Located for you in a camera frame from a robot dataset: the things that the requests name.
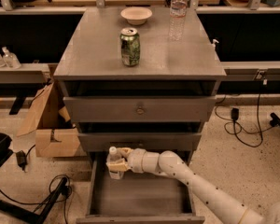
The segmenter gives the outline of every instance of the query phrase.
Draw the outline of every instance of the floor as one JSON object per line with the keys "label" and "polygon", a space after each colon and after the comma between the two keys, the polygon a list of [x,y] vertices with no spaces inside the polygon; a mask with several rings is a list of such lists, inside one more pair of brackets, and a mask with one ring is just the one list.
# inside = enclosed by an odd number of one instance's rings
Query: floor
{"label": "floor", "polygon": [[[12,138],[14,152],[28,151],[35,144],[35,132],[22,137],[16,133],[27,113],[27,104],[18,115],[9,116],[12,99],[0,99],[0,133]],[[240,110],[238,122],[248,131],[257,130],[257,95],[218,96],[215,110],[204,126],[203,137],[192,157],[190,168],[231,196],[265,215],[268,208],[280,201],[280,128],[263,132],[259,147],[248,147],[239,142],[232,133],[232,126],[224,125],[230,118],[231,108]],[[280,117],[280,94],[261,95],[259,100],[259,123],[262,130],[270,128],[270,114]],[[238,136],[249,145],[260,142],[258,134],[241,131]],[[39,203],[49,194],[49,184],[56,175],[71,178],[72,195],[66,202],[65,216],[68,223],[86,214],[91,166],[86,157],[39,158],[33,148],[28,157],[25,172],[17,165],[15,154],[0,168],[0,189],[22,203]],[[207,207],[193,196],[197,216],[205,217],[205,224],[221,223]],[[24,206],[33,211],[35,206]],[[64,203],[56,203],[45,223],[65,223]],[[0,224],[22,223],[0,213]]]}

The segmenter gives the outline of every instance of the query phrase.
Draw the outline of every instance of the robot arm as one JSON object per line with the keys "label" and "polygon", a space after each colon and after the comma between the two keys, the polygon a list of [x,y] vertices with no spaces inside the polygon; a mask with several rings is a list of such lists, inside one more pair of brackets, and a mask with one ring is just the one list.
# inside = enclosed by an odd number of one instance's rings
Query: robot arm
{"label": "robot arm", "polygon": [[135,173],[152,173],[184,183],[224,224],[280,224],[280,203],[274,205],[264,218],[193,173],[172,151],[159,154],[137,148],[126,159],[126,167]]}

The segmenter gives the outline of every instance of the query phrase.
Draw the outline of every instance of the cabinet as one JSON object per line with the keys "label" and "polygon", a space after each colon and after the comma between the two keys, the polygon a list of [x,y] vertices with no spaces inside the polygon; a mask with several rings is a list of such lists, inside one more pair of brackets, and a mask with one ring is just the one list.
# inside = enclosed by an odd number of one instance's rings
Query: cabinet
{"label": "cabinet", "polygon": [[[54,74],[83,149],[97,153],[89,213],[78,223],[203,223],[194,215],[188,189],[178,182],[133,173],[114,182],[105,171],[110,146],[170,149],[189,161],[225,76],[195,12],[188,12],[183,39],[170,42],[169,8],[150,9],[152,17],[136,27],[139,65],[126,67],[121,62],[119,34],[130,26],[120,16],[122,7],[93,7],[84,13]],[[159,189],[160,184],[173,192]],[[147,195],[136,197],[141,191]],[[160,203],[165,200],[164,213]],[[119,202],[129,211],[120,212]]]}

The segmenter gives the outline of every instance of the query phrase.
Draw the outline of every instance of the green soda can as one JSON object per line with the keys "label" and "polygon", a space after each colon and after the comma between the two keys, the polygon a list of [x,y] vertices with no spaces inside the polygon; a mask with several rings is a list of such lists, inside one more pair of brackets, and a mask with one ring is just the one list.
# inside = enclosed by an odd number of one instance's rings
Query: green soda can
{"label": "green soda can", "polygon": [[120,34],[121,59],[127,66],[135,66],[140,60],[140,37],[137,29],[123,28]]}

